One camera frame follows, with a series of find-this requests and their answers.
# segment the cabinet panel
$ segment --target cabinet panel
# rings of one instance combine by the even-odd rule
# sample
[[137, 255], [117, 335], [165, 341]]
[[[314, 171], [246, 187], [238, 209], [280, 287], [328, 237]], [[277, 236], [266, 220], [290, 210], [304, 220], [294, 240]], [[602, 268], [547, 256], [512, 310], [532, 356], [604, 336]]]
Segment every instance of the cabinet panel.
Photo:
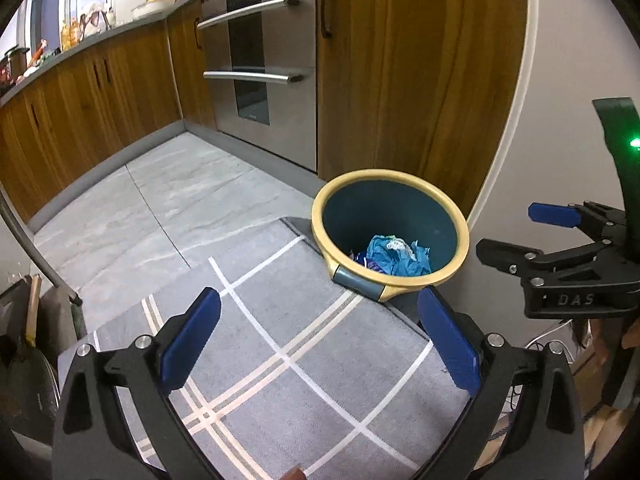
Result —
[[163, 23], [101, 43], [95, 59], [102, 95], [124, 146], [180, 120]]
[[206, 70], [204, 40], [196, 31], [202, 18], [202, 4], [193, 2], [167, 19], [175, 81], [185, 119], [216, 129], [216, 118], [209, 89], [202, 77]]
[[180, 120], [163, 23], [77, 52], [0, 108], [0, 182], [23, 221], [73, 181]]
[[30, 110], [22, 95], [2, 107], [0, 128], [0, 180], [27, 221], [56, 193], [56, 184], [36, 141]]
[[468, 213], [516, 85], [527, 0], [318, 0], [319, 176], [389, 168]]

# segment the rug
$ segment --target rug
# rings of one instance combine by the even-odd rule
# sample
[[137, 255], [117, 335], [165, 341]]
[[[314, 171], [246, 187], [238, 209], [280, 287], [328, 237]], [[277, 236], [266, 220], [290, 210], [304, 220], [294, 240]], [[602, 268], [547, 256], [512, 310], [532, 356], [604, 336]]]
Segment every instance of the rug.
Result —
[[[394, 309], [332, 282], [314, 244], [276, 221], [220, 242], [208, 262], [78, 344], [124, 348], [183, 313], [204, 286], [222, 315], [170, 400], [226, 480], [411, 478], [468, 400], [427, 336]], [[58, 360], [63, 383], [76, 347]], [[142, 458], [162, 467], [129, 391], [118, 389]]]

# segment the stainless steel oven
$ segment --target stainless steel oven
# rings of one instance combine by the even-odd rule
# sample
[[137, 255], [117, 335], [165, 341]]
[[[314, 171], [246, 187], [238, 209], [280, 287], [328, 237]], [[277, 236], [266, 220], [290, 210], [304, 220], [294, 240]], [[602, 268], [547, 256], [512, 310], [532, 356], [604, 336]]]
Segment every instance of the stainless steel oven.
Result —
[[316, 0], [202, 6], [218, 128], [316, 170]]

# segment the human hand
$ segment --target human hand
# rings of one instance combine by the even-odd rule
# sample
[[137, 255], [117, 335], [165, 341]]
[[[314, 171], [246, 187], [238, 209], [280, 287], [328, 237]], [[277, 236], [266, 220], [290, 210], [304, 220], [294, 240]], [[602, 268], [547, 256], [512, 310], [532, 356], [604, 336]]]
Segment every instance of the human hand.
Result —
[[280, 480], [306, 480], [306, 476], [300, 470], [300, 468], [295, 467], [289, 472], [285, 473], [285, 475]]

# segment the cabinet handle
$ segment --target cabinet handle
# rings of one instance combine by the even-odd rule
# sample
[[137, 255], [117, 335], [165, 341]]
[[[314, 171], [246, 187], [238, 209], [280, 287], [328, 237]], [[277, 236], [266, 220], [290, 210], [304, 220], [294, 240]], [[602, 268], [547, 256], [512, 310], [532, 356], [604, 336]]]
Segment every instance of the cabinet handle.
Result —
[[36, 109], [31, 105], [31, 113], [33, 114], [33, 121], [36, 123], [36, 128], [40, 129], [40, 123], [38, 122], [38, 116], [36, 115]]
[[107, 63], [107, 58], [103, 57], [102, 62], [104, 63], [104, 71], [107, 73], [107, 83], [111, 84], [111, 74], [109, 74], [109, 64]]
[[299, 4], [300, 0], [267, 0], [266, 2], [260, 2], [259, 4], [243, 7], [242, 9], [231, 10], [230, 12], [225, 12], [219, 16], [209, 18], [198, 25], [198, 28], [202, 30], [203, 28], [211, 27], [212, 25], [217, 25], [219, 23], [226, 23], [229, 20], [249, 16], [256, 12], [265, 12], [266, 10], [280, 9], [282, 7], [295, 7]]
[[320, 0], [320, 33], [322, 37], [328, 40], [331, 37], [331, 32], [326, 28], [326, 19], [325, 19], [325, 7], [326, 0]]
[[196, 47], [198, 50], [202, 50], [202, 45], [198, 43], [198, 23], [200, 23], [200, 17], [198, 16], [193, 20], [193, 35], [196, 38]]
[[98, 90], [100, 90], [100, 78], [98, 77], [98, 67], [95, 65], [95, 61], [93, 63], [94, 63], [95, 81], [98, 83]]
[[202, 74], [204, 79], [235, 79], [237, 81], [255, 81], [259, 83], [275, 83], [278, 85], [288, 85], [302, 81], [303, 74], [265, 74], [263, 72], [226, 72], [208, 71]]

